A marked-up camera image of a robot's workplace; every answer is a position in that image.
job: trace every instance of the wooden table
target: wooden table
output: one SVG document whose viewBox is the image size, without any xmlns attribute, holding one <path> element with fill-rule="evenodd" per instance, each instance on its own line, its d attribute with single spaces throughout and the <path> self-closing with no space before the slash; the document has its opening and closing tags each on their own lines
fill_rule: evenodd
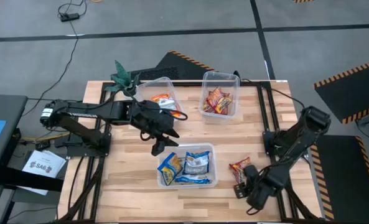
<svg viewBox="0 0 369 224">
<path fill-rule="evenodd" d="M 98 103 L 103 82 L 88 82 L 83 102 Z M 290 94 L 287 82 L 271 81 L 271 86 Z M 277 199 L 268 198 L 265 208 L 249 216 L 246 199 L 237 199 L 233 191 L 236 184 L 229 163 L 246 157 L 261 169 L 269 165 L 264 153 L 261 133 L 264 126 L 256 88 L 242 86 L 238 116 L 227 126 L 204 124 L 199 113 L 199 86 L 176 87 L 179 100 L 187 112 L 187 121 L 178 121 L 174 129 L 180 135 L 178 143 L 209 142 L 217 155 L 218 184 L 209 189 L 163 190 L 157 184 L 157 158 L 151 155 L 155 140 L 141 141 L 140 131 L 132 126 L 113 126 L 109 156 L 105 160 L 96 222 L 233 222 L 233 221 L 278 221 Z M 118 93 L 116 100 L 123 97 Z M 282 129 L 296 123 L 292 100 L 273 92 L 279 125 Z M 269 113 L 267 94 L 264 100 Z M 94 119 L 81 118 L 81 123 L 94 128 Z M 58 214 L 67 212 L 68 196 L 79 158 L 68 163 L 67 174 L 58 205 Z M 87 158 L 80 167 L 73 188 L 72 204 L 82 191 L 86 173 Z M 308 164 L 299 160 L 291 169 L 295 192 L 312 213 L 321 216 L 311 172 Z M 287 197 L 287 216 L 290 216 Z M 85 218 L 90 215 L 93 197 L 91 192 L 86 204 Z"/>
</svg>

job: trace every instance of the black metal frame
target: black metal frame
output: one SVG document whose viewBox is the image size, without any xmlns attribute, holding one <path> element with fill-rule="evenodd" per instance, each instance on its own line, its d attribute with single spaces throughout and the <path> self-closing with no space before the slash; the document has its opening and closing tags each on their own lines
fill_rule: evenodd
<svg viewBox="0 0 369 224">
<path fill-rule="evenodd" d="M 104 91 L 104 89 L 108 86 L 111 86 L 111 85 L 112 85 L 112 83 L 103 83 L 103 86 L 102 86 L 103 91 L 102 91 L 101 96 L 100 96 L 100 103 L 102 103 L 105 100 L 106 92 Z M 202 82 L 174 82 L 173 85 L 174 86 L 202 86 Z M 269 107 L 270 107 L 270 110 L 271 110 L 271 116 L 273 118 L 274 129 L 278 130 L 279 129 L 278 117 L 277 117 L 277 112 L 276 112 L 276 108 L 275 108 L 275 105 L 274 105 L 273 93 L 271 91 L 270 82 L 241 82 L 241 86 L 255 86 L 257 91 L 258 91 L 258 98 L 259 98 L 261 115 L 262 115 L 263 125 L 264 125 L 264 133 L 270 132 L 269 121 L 268 121 L 268 116 L 267 116 L 267 112 L 266 112 L 266 105 L 264 103 L 264 96 L 263 96 L 263 89 L 266 90 L 267 96 L 268 96 L 268 101 L 269 101 Z M 100 128 L 100 120 L 99 119 L 96 121 L 95 128 Z M 109 130 L 109 128 L 110 127 L 107 124 L 105 126 L 104 132 L 107 132 Z M 275 158 L 275 155 L 274 155 L 273 151 L 266 149 L 266 154 L 269 156 L 271 163 L 276 162 L 276 158 Z M 78 220 L 73 220 L 73 221 L 65 220 L 65 221 L 62 221 L 60 223 L 80 223 L 80 222 L 93 223 L 95 221 L 97 206 L 98 206 L 98 199 L 99 199 L 99 196 L 100 196 L 101 176 L 102 176 L 102 172 L 103 172 L 104 162 L 105 162 L 104 157 L 101 157 L 98 161 L 97 176 L 99 176 L 99 178 L 96 180 L 96 182 L 94 184 L 95 190 L 94 190 L 94 193 L 93 193 L 93 200 L 92 200 L 92 203 L 91 203 L 90 219 L 84 219 L 83 218 L 84 214 L 85 214 L 85 207 L 86 207 L 86 200 L 83 200 L 82 204 L 79 205 L 80 208 L 79 208 Z M 89 185 L 91 179 L 94 178 L 94 174 L 92 176 L 93 165 L 94 165 L 94 157 L 89 157 L 88 165 L 87 165 L 87 169 L 86 169 L 85 183 L 83 185 L 84 189 Z M 287 219 L 287 217 L 286 217 L 286 210 L 285 210 L 285 205 L 284 205 L 284 200 L 283 200 L 282 194 L 279 194 L 277 196 L 277 201 L 278 201 L 278 209 L 279 209 L 280 219 L 281 219 L 281 221 L 283 221 L 283 220 Z M 292 200 L 290 200 L 290 203 L 291 203 L 292 217 L 295 218 L 295 219 L 298 219 L 297 208 L 296 208 L 295 204 L 292 202 Z"/>
</svg>

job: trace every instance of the clear plastic container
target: clear plastic container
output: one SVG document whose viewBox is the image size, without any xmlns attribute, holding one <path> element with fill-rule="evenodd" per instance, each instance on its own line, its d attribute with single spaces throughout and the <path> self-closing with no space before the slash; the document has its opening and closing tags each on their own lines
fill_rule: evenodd
<svg viewBox="0 0 369 224">
<path fill-rule="evenodd" d="M 222 89 L 222 92 L 229 93 L 233 100 L 228 105 L 227 115 L 208 113 L 202 110 L 209 95 L 209 91 L 215 90 L 217 87 Z M 208 124 L 228 124 L 229 120 L 234 118 L 238 111 L 238 98 L 240 91 L 240 79 L 236 75 L 220 73 L 220 72 L 206 72 L 203 75 L 202 90 L 199 103 L 199 111 L 202 114 L 202 119 Z"/>
<path fill-rule="evenodd" d="M 209 184 L 180 184 L 176 183 L 174 180 L 172 183 L 167 186 L 164 182 L 161 172 L 158 171 L 157 181 L 158 186 L 163 189 L 194 189 L 194 188 L 204 188 L 204 187 L 214 187 L 217 185 L 218 176 L 216 169 L 216 157 L 215 157 L 215 149 L 213 145 L 209 143 L 199 143 L 199 144 L 182 144 L 177 147 L 165 147 L 165 151 L 158 155 L 158 166 L 159 167 L 162 162 L 169 156 L 172 152 L 177 154 L 177 157 L 185 159 L 186 152 L 205 152 L 209 151 Z"/>
<path fill-rule="evenodd" d="M 171 96 L 176 102 L 176 108 L 178 111 L 185 113 L 181 102 L 179 101 L 179 97 L 177 96 L 176 91 L 174 90 L 174 86 L 170 78 L 161 77 L 155 79 L 153 81 L 149 81 L 147 83 L 143 83 L 137 87 L 137 97 L 136 99 L 139 101 L 142 100 L 150 100 L 151 97 L 161 94 L 167 93 Z"/>
</svg>

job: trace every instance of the candy wrapper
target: candy wrapper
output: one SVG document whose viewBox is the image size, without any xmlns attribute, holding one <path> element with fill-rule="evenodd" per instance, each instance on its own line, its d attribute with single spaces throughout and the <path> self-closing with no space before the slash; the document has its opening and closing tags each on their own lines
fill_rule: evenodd
<svg viewBox="0 0 369 224">
<path fill-rule="evenodd" d="M 158 94 L 158 95 L 151 97 L 150 100 L 158 103 L 158 105 L 161 108 L 177 110 L 176 101 L 173 99 L 173 97 L 169 96 L 169 94 L 166 94 L 166 93 Z M 172 113 L 172 115 L 177 118 L 180 116 L 180 113 L 176 113 L 176 112 L 170 112 L 170 113 Z"/>
<path fill-rule="evenodd" d="M 227 115 L 228 105 L 233 100 L 229 93 L 224 93 L 220 87 L 209 91 L 209 95 L 202 106 L 204 112 Z"/>
<path fill-rule="evenodd" d="M 235 180 L 238 184 L 246 183 L 244 169 L 248 165 L 251 165 L 251 159 L 249 157 L 243 159 L 240 162 L 237 162 L 236 164 L 229 164 L 231 170 L 233 171 Z"/>
<path fill-rule="evenodd" d="M 209 151 L 185 154 L 183 174 L 206 174 L 209 172 Z"/>
<path fill-rule="evenodd" d="M 177 154 L 172 152 L 162 164 L 158 167 L 161 172 L 165 184 L 168 186 L 176 178 L 177 174 L 182 170 Z"/>
<path fill-rule="evenodd" d="M 175 179 L 175 182 L 181 184 L 209 184 L 210 180 L 207 174 L 202 175 L 182 175 Z"/>
</svg>

